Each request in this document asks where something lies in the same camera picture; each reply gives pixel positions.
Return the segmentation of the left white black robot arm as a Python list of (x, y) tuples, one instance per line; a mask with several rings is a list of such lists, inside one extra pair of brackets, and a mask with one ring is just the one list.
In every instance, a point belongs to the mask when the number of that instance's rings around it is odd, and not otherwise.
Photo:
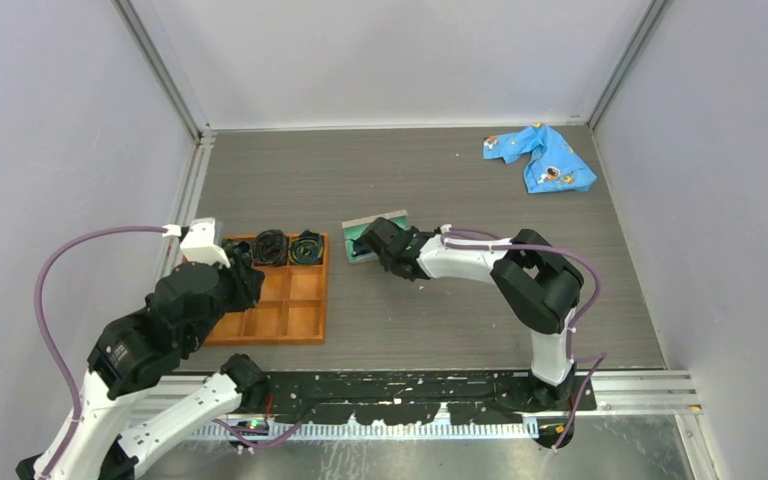
[(141, 309), (108, 324), (87, 359), (78, 395), (54, 443), (21, 460), (21, 479), (138, 479), (177, 443), (236, 409), (258, 412), (269, 395), (266, 374), (247, 355), (232, 355), (192, 394), (129, 427), (138, 403), (163, 376), (197, 351), (228, 312), (260, 299), (264, 272), (245, 241), (222, 244), (229, 263), (194, 260), (159, 280)]

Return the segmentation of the black sunglasses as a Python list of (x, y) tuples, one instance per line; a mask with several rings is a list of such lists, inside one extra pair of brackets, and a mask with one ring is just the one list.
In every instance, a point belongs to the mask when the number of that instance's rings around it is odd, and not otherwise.
[(362, 239), (353, 239), (351, 242), (351, 257), (353, 259), (361, 258), (373, 254), (374, 251)]

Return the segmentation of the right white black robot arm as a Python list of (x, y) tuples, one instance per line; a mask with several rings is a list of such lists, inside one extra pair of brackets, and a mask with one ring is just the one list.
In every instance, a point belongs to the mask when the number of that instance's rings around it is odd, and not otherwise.
[(536, 231), (499, 237), (449, 224), (421, 231), (378, 217), (358, 240), (385, 271), (403, 279), (455, 278), (495, 286), (530, 333), (532, 361), (518, 396), (549, 411), (570, 398), (575, 374), (570, 327), (584, 278)]

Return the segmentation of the beige glasses case green lining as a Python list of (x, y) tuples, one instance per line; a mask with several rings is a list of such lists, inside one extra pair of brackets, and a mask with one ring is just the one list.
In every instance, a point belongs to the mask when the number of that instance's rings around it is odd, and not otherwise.
[(377, 261), (377, 250), (392, 240), (397, 230), (409, 227), (404, 209), (343, 221), (343, 242), (348, 262), (356, 265)]

